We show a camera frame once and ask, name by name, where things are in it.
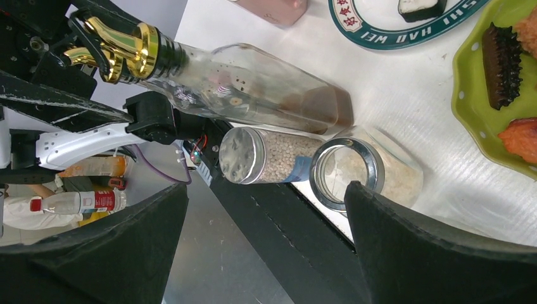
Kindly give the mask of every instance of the red bottle cap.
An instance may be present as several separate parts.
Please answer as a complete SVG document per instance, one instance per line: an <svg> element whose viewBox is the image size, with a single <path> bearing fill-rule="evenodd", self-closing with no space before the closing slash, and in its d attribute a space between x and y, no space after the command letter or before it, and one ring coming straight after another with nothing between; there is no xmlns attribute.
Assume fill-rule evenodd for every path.
<svg viewBox="0 0 537 304"><path fill-rule="evenodd" d="M41 211L41 199L36 198L30 201L30 211Z"/></svg>

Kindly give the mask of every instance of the orange bottle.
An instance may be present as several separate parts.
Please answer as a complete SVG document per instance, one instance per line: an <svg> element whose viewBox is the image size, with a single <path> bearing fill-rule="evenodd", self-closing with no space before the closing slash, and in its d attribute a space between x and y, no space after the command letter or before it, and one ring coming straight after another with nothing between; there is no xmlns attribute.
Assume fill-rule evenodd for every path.
<svg viewBox="0 0 537 304"><path fill-rule="evenodd" d="M127 169L124 156L88 157L60 172L60 177L111 176L120 177Z"/></svg>

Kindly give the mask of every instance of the white table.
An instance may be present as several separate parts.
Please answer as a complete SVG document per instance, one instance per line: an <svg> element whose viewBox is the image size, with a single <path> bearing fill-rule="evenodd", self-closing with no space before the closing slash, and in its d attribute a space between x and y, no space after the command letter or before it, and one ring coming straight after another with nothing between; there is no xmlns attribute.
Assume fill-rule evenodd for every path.
<svg viewBox="0 0 537 304"><path fill-rule="evenodd" d="M341 86L351 94L356 124L379 127L424 168L414 210L537 245L535 183L487 160L451 113L452 59L476 21L420 46L373 52L339 33L327 0L310 0L286 30L226 0L190 0L175 40L207 50L247 42ZM352 240L346 217L323 207L308 182L294 186Z"/></svg>

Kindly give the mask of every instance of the bottle label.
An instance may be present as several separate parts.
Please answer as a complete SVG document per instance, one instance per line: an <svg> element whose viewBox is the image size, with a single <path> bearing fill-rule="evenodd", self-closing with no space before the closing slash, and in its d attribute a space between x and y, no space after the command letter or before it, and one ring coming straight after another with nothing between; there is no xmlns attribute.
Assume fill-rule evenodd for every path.
<svg viewBox="0 0 537 304"><path fill-rule="evenodd" d="M310 167L312 158L297 156L294 159L294 167L291 174L283 182L303 182L310 179Z"/></svg>
<svg viewBox="0 0 537 304"><path fill-rule="evenodd" d="M114 210L116 197L113 191L80 193L80 212L107 212Z"/></svg>

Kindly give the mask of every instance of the pink bottle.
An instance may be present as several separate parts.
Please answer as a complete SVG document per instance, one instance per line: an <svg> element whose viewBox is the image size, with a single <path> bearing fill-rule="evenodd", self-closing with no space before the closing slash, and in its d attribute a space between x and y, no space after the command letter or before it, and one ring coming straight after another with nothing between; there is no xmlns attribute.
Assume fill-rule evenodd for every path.
<svg viewBox="0 0 537 304"><path fill-rule="evenodd" d="M308 8L308 0L230 0L266 21L282 26L293 25Z"/></svg>

